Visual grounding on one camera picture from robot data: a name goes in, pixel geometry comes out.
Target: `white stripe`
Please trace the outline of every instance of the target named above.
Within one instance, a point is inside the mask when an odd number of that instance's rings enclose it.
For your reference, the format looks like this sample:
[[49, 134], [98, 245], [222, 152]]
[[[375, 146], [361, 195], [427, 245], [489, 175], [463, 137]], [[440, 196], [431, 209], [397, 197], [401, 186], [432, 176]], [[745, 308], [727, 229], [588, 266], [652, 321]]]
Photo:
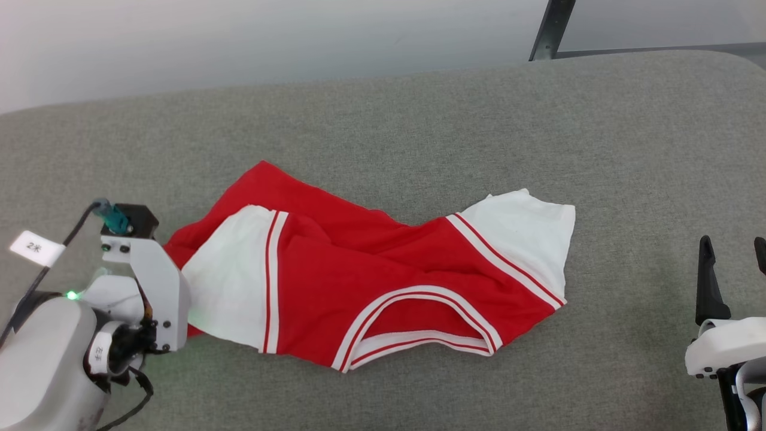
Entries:
[[[465, 223], [463, 223], [463, 220], [460, 220], [455, 215], [448, 215], [446, 217], [447, 220], [452, 223], [453, 226], [455, 226], [455, 229], [457, 229], [458, 232], [463, 234], [464, 237], [468, 240], [468, 242], [473, 245], [473, 247], [482, 255], [486, 260], [489, 261], [492, 265], [495, 265], [498, 269], [505, 272], [507, 275], [510, 275], [512, 278], [517, 280], [519, 283], [524, 285], [525, 288], [529, 289], [530, 292], [535, 294], [538, 298], [542, 299], [543, 301], [550, 304], [554, 310], [558, 310], [561, 308], [561, 304], [559, 304], [555, 299], [551, 298], [551, 295], [543, 291], [538, 285], [535, 284], [532, 280], [529, 279], [526, 275], [522, 274], [517, 270], [516, 268], [513, 268], [511, 265], [508, 265], [505, 263], [501, 258], [497, 257], [497, 255], [490, 250], [486, 245], [484, 245], [484, 242], [482, 242], [481, 239], [479, 239], [478, 236], [476, 236], [473, 231], [466, 226]], [[564, 304], [567, 303], [567, 301], [564, 298], [558, 298], [563, 302]]]
[[[400, 297], [393, 298], [396, 295], [403, 294]], [[449, 301], [444, 298], [440, 298], [437, 296], [433, 296], [432, 294], [440, 294], [445, 297], [448, 297], [452, 301]], [[457, 311], [458, 314], [469, 324], [471, 327], [476, 329], [480, 334], [482, 334], [482, 337], [484, 338], [486, 342], [486, 347], [489, 349], [490, 352], [494, 353], [494, 349], [492, 349], [492, 344], [490, 343], [489, 339], [492, 339], [492, 342], [497, 346], [498, 348], [502, 346], [502, 339], [500, 338], [500, 335], [497, 333], [495, 328], [489, 324], [489, 322], [481, 315], [479, 314], [476, 309], [469, 304], [468, 301], [465, 300], [462, 296], [458, 295], [457, 293], [442, 288], [440, 286], [431, 286], [431, 285], [419, 285], [419, 286], [411, 286], [409, 288], [403, 288], [398, 289], [395, 291], [390, 291], [387, 294], [383, 294], [379, 298], [375, 299], [373, 302], [371, 302], [367, 307], [365, 307], [364, 310], [362, 310], [361, 313], [356, 317], [354, 322], [351, 324], [351, 327], [349, 327], [349, 330], [345, 333], [345, 336], [343, 338], [343, 342], [340, 344], [340, 347], [338, 348], [338, 352], [336, 354], [335, 360], [332, 362], [332, 367], [336, 370], [340, 370], [342, 372], [346, 372], [349, 369], [349, 365], [351, 362], [359, 357], [359, 355], [355, 352], [356, 346], [359, 344], [360, 341], [365, 336], [365, 332], [367, 332], [368, 328], [372, 323], [375, 321], [375, 319], [379, 316], [379, 314], [390, 304], [393, 304], [396, 301], [400, 301], [403, 299], [427, 299], [432, 301], [439, 301], [444, 304], [447, 304], [452, 307], [455, 311]], [[468, 313], [469, 316], [471, 316], [476, 322], [478, 322], [479, 325], [476, 325], [473, 323], [473, 321], [468, 318], [466, 313], [463, 313], [459, 307], [457, 307], [456, 304], [459, 304], [465, 311]], [[365, 322], [365, 319], [367, 317], [370, 317], [367, 320], [367, 323], [362, 327], [362, 324]], [[354, 335], [357, 334], [358, 336], [355, 340], [355, 345], [351, 345], [352, 340], [354, 339]], [[349, 355], [348, 360], [346, 361], [345, 367], [343, 370], [341, 370], [341, 366], [343, 365], [343, 359], [346, 356], [347, 352], [351, 352]]]
[[[418, 341], [417, 343], [412, 343], [412, 342], [408, 343], [408, 341], [421, 340], [423, 338], [434, 338], [434, 340], [425, 340], [425, 341]], [[387, 346], [393, 346], [394, 344], [400, 344], [400, 345], [381, 350], [375, 354], [371, 354], [370, 356], [356, 363], [352, 362], [351, 369], [354, 370], [355, 368], [358, 368], [361, 365], [364, 365], [370, 362], [371, 360], [378, 359], [379, 357], [383, 357], [387, 354], [392, 354], [394, 352], [402, 351], [405, 349], [409, 349], [411, 347], [420, 346], [421, 344], [428, 344], [428, 343], [444, 344], [450, 349], [459, 350], [463, 352], [469, 352], [472, 354], [480, 354], [482, 356], [492, 356], [492, 354], [487, 351], [486, 341], [484, 341], [484, 339], [482, 338], [461, 337], [460, 335], [448, 334], [447, 332], [442, 332], [442, 331], [391, 332], [389, 334], [379, 334], [379, 335], [375, 335], [374, 337], [369, 337], [362, 340], [362, 342], [359, 343], [359, 345], [357, 346], [355, 350], [356, 357], [363, 357], [370, 352], [383, 349], [384, 347], [387, 347]], [[454, 344], [462, 344], [466, 347], [456, 346]]]
[[266, 353], [275, 354], [277, 352], [277, 341], [280, 336], [280, 301], [279, 301], [279, 256], [277, 249], [280, 244], [280, 234], [287, 220], [286, 212], [277, 212], [277, 219], [274, 222], [274, 228], [271, 231], [269, 239], [269, 345], [266, 346]]

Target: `black mount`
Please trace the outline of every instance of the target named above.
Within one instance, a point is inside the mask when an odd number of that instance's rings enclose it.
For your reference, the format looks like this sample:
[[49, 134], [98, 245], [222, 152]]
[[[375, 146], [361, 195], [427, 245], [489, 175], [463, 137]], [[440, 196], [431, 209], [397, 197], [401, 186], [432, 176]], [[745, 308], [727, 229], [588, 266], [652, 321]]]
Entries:
[[149, 211], [146, 205], [134, 205], [132, 203], [116, 203], [114, 204], [120, 211], [128, 218], [128, 223], [133, 227], [133, 230], [125, 235], [115, 235], [109, 228], [104, 225], [101, 228], [101, 235], [103, 236], [129, 236], [132, 238], [153, 239], [154, 231], [159, 226], [157, 218]]
[[721, 290], [715, 278], [715, 253], [710, 237], [699, 240], [699, 266], [697, 267], [697, 311], [695, 323], [701, 325], [706, 319], [730, 319], [732, 312], [721, 299]]

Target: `white side panel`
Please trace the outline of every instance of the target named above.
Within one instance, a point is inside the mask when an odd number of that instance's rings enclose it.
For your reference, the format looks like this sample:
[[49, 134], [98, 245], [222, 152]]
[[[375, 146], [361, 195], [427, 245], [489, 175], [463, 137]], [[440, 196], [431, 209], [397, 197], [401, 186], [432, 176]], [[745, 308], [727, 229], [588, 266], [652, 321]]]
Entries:
[[[268, 304], [266, 298], [268, 288], [274, 293], [270, 299], [277, 297], [277, 274], [269, 271], [272, 277], [267, 277], [267, 265], [277, 260], [279, 236], [273, 235], [277, 221], [284, 224], [277, 211], [246, 206], [221, 223], [189, 259], [183, 274], [191, 289], [190, 324], [261, 352], [276, 351], [279, 315], [278, 311], [267, 313], [267, 306], [277, 303]], [[267, 243], [273, 247], [268, 257]], [[266, 340], [267, 328], [270, 340]]]
[[563, 302], [574, 206], [543, 202], [521, 189], [487, 196], [460, 216], [493, 250]]

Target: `black metal frame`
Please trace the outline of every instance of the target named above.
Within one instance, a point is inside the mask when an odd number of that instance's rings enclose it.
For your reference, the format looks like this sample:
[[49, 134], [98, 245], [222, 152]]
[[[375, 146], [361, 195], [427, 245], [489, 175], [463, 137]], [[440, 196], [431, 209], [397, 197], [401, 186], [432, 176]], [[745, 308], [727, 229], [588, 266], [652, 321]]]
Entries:
[[529, 55], [530, 61], [556, 58], [558, 46], [564, 37], [569, 16], [574, 8], [575, 0], [548, 0], [548, 7], [542, 17], [535, 46], [532, 47], [532, 53]]

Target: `black cable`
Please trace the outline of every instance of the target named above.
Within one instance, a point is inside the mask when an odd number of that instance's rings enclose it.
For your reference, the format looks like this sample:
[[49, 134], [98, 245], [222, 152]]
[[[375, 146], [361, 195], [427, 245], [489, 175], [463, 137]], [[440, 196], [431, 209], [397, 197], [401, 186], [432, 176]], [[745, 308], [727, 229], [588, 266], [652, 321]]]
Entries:
[[[74, 225], [74, 228], [72, 229], [72, 232], [69, 232], [69, 235], [67, 235], [67, 238], [62, 242], [64, 247], [67, 247], [70, 242], [72, 242], [72, 239], [74, 239], [74, 236], [77, 235], [77, 233], [82, 229], [83, 225], [85, 224], [85, 220], [87, 220], [88, 216], [90, 215], [90, 212], [93, 211], [95, 208], [97, 208], [100, 204], [98, 202], [91, 203], [88, 208], [83, 212], [83, 215], [80, 217], [80, 220], [77, 222], [76, 225]], [[5, 325], [5, 329], [2, 332], [2, 335], [0, 335], [0, 348], [2, 348], [2, 345], [5, 343], [5, 339], [8, 338], [8, 335], [11, 333], [11, 329], [13, 328], [13, 322], [15, 321], [18, 312], [22, 309], [22, 305], [29, 299], [29, 297], [34, 293], [35, 290], [37, 290], [38, 286], [40, 285], [40, 282], [43, 281], [43, 278], [45, 278], [45, 275], [50, 271], [50, 267], [43, 267], [40, 271], [40, 274], [34, 279], [31, 285], [29, 285], [29, 288], [27, 289], [27, 293], [24, 294], [23, 297], [21, 297], [21, 300], [18, 302], [18, 305], [16, 305], [16, 309], [13, 312], [13, 315], [10, 319], [8, 319], [8, 324]]]
[[133, 367], [128, 367], [128, 370], [130, 370], [131, 373], [136, 375], [136, 381], [146, 391], [146, 395], [144, 396], [144, 399], [141, 400], [138, 406], [133, 407], [128, 413], [125, 413], [119, 419], [115, 419], [112, 422], [107, 423], [106, 425], [102, 426], [96, 431], [108, 431], [109, 429], [112, 429], [115, 426], [122, 425], [123, 423], [125, 423], [125, 421], [130, 419], [131, 416], [134, 416], [136, 415], [136, 413], [140, 412], [141, 409], [149, 402], [149, 400], [152, 399], [152, 395], [154, 395], [154, 387], [152, 386], [152, 382], [149, 381], [149, 378], [146, 376], [146, 374], [142, 373], [141, 371], [138, 371], [136, 368], [133, 368]]

